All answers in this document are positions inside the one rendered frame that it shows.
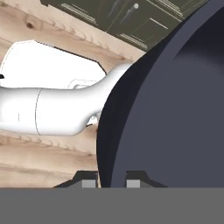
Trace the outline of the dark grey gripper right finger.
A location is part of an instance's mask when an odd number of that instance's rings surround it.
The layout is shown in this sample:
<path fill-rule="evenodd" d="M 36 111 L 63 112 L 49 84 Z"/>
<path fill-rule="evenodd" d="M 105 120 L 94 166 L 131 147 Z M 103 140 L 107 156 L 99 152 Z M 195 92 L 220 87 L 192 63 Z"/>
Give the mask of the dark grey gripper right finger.
<path fill-rule="evenodd" d="M 149 178 L 145 171 L 127 171 L 125 186 L 127 188 L 165 187 L 165 185 Z"/>

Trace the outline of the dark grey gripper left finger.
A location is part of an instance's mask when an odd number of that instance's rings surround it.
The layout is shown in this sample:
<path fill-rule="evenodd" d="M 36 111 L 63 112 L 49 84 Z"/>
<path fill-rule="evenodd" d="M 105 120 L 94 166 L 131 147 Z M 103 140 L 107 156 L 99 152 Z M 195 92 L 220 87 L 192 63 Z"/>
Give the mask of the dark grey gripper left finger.
<path fill-rule="evenodd" d="M 71 179 L 56 185 L 55 188 L 70 186 L 79 188 L 97 188 L 98 171 L 77 171 Z"/>

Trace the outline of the white rounded tube shape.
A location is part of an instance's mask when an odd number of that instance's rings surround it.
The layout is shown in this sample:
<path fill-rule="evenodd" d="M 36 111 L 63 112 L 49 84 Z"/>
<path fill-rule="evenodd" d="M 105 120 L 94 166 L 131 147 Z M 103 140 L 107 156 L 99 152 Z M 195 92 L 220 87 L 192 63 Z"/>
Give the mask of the white rounded tube shape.
<path fill-rule="evenodd" d="M 0 87 L 0 130 L 39 136 L 74 136 L 102 112 L 122 64 L 92 86 L 78 89 Z"/>

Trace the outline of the large dark grey round thing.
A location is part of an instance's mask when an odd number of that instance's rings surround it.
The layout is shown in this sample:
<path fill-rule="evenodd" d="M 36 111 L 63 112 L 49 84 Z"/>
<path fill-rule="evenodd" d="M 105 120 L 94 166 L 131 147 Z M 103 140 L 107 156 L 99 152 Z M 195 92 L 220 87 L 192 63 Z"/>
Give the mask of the large dark grey round thing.
<path fill-rule="evenodd" d="M 97 132 L 104 187 L 224 187 L 224 0 L 208 0 L 112 89 Z"/>

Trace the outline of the dark olive cupboard run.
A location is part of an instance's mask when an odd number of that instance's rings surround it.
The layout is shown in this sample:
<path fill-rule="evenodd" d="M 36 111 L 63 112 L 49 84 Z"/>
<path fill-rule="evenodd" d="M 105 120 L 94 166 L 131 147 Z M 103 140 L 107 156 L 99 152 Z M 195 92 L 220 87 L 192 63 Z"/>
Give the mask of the dark olive cupboard run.
<path fill-rule="evenodd" d="M 144 52 L 208 0 L 39 0 Z"/>

